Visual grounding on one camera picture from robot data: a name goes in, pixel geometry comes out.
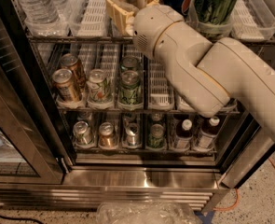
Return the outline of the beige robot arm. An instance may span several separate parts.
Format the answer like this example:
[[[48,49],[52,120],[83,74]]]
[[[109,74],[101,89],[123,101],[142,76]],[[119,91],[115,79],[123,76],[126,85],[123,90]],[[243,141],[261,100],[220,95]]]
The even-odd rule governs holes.
[[[275,143],[275,70],[250,49],[228,37],[211,43],[158,0],[106,0],[106,10],[199,114],[212,117],[235,98]]]

